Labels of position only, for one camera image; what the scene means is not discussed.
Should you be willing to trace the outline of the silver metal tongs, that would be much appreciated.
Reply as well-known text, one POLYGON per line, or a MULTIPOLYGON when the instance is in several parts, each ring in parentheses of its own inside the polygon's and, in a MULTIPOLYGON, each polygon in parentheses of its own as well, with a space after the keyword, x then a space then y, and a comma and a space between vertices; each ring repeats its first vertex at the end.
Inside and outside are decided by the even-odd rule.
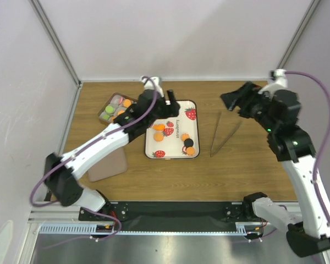
POLYGON ((241 127, 242 121, 231 120, 231 114, 221 111, 214 130, 210 157, 214 157, 241 127))

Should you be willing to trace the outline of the orange waffle round cookie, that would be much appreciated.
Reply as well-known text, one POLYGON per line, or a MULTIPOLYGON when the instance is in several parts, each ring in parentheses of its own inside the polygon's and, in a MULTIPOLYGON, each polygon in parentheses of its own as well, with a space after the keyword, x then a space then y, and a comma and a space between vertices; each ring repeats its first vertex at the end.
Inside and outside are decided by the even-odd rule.
POLYGON ((129 100, 129 99, 125 99, 124 101, 123 101, 123 106, 125 107, 125 108, 128 108, 129 106, 131 106, 132 105, 132 101, 131 100, 129 100))

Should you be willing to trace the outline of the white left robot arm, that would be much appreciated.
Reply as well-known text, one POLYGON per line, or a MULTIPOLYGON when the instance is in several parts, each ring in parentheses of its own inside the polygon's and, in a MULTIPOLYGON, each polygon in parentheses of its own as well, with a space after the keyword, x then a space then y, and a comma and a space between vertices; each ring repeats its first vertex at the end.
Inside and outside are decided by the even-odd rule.
POLYGON ((137 102, 94 138, 62 156, 51 153, 46 157, 43 182, 63 207, 84 207, 97 220, 109 216, 106 198, 96 190, 83 187, 78 180, 110 153, 144 134, 156 120, 177 117, 180 106, 173 90, 167 95, 165 99, 156 90, 145 90, 137 102))

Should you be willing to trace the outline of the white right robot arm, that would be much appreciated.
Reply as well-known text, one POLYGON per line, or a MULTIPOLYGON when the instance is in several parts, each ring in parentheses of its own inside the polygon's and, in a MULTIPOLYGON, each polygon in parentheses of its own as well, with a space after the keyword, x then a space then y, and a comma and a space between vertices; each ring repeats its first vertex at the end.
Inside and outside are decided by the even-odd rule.
POLYGON ((301 103, 296 93, 278 90, 268 98, 257 86, 221 95, 225 107, 238 115, 256 120, 267 131, 267 142, 278 162, 289 175, 298 198, 301 216, 296 216, 257 192, 244 197, 242 214, 248 221, 262 218, 285 233, 287 242, 299 257, 330 249, 330 221, 323 214, 316 194, 321 182, 316 164, 316 151, 308 133, 296 123, 301 103))

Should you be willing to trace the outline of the orange waffle cookie left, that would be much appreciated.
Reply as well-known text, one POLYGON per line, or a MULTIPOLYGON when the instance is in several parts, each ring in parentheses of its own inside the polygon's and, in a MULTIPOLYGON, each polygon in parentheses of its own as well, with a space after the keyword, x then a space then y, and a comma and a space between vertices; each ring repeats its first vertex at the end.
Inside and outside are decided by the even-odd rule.
POLYGON ((163 133, 155 133, 153 139, 157 142, 161 142, 164 139, 163 133))

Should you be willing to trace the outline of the white strawberry print tray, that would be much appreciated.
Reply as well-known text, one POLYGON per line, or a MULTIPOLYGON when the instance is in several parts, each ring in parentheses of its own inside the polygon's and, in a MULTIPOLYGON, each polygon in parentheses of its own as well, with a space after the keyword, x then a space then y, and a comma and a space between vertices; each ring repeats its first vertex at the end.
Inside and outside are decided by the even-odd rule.
POLYGON ((200 153, 197 107, 192 100, 179 100, 180 112, 177 117, 155 121, 145 134, 145 156, 153 160, 194 159, 200 153), (164 139, 157 142, 155 133, 163 133, 164 139), (195 154, 186 154, 184 140, 194 141, 195 154))

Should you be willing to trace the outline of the black sandwich cookie lower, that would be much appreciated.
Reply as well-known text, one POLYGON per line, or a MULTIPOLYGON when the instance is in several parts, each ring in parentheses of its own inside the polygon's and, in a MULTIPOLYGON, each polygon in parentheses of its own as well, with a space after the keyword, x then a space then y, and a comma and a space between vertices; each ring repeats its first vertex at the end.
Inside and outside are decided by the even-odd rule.
POLYGON ((193 147, 193 145, 194 145, 194 141, 191 138, 187 138, 184 140, 184 146, 186 148, 193 147))

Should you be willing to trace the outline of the brown cookie tin box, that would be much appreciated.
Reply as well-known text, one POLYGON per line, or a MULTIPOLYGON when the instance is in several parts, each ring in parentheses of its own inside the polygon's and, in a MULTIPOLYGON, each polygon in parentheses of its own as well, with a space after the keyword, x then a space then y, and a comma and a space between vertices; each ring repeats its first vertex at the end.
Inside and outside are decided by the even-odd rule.
POLYGON ((129 99, 129 100, 131 100, 133 103, 134 102, 137 102, 138 100, 137 99, 135 99, 135 98, 133 98, 133 97, 130 97, 130 96, 127 96, 127 95, 125 95, 125 94, 123 94, 123 93, 119 93, 119 92, 115 92, 107 101, 106 101, 106 103, 102 106, 102 108, 99 110, 99 112, 98 112, 98 119, 99 119, 99 121, 101 122, 101 123, 103 123, 103 124, 109 124, 109 123, 111 123, 109 120, 110 120, 110 118, 108 119, 108 120, 104 120, 103 118, 102 118, 102 116, 103 115, 105 115, 105 114, 108 114, 110 117, 117 117, 117 113, 119 112, 119 111, 121 111, 121 110, 126 110, 127 108, 125 108, 124 106, 123 106, 123 101, 125 100, 125 99, 129 99), (114 113, 113 114, 109 114, 109 113, 106 113, 105 112, 105 107, 106 106, 108 106, 108 105, 112 105, 114 108, 115 108, 115 111, 114 111, 114 113))

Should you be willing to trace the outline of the brown tin lid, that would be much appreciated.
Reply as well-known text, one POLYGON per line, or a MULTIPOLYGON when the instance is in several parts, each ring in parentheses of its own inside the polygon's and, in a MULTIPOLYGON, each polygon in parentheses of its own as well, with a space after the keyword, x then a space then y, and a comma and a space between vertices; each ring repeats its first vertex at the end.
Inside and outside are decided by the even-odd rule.
POLYGON ((97 182, 124 173, 127 170, 126 154, 124 148, 121 147, 98 161, 87 173, 89 181, 97 182))

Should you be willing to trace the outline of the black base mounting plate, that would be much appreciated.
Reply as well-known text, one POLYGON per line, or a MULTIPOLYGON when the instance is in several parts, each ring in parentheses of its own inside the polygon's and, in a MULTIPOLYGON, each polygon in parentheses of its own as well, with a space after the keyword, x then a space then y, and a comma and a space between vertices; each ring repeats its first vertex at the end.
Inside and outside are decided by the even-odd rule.
POLYGON ((267 225, 241 202, 230 201, 117 201, 107 212, 125 232, 234 232, 237 223, 260 231, 267 225))

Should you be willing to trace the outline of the aluminium frame rail front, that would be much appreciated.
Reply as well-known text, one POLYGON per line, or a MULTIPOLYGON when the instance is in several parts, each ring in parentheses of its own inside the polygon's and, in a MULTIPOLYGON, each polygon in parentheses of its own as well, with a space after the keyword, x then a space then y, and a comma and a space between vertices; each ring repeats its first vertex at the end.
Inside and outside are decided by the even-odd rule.
POLYGON ((110 218, 78 206, 58 204, 33 208, 29 222, 41 223, 48 234, 107 235, 118 227, 122 235, 268 236, 275 228, 246 216, 241 202, 116 201, 110 218))

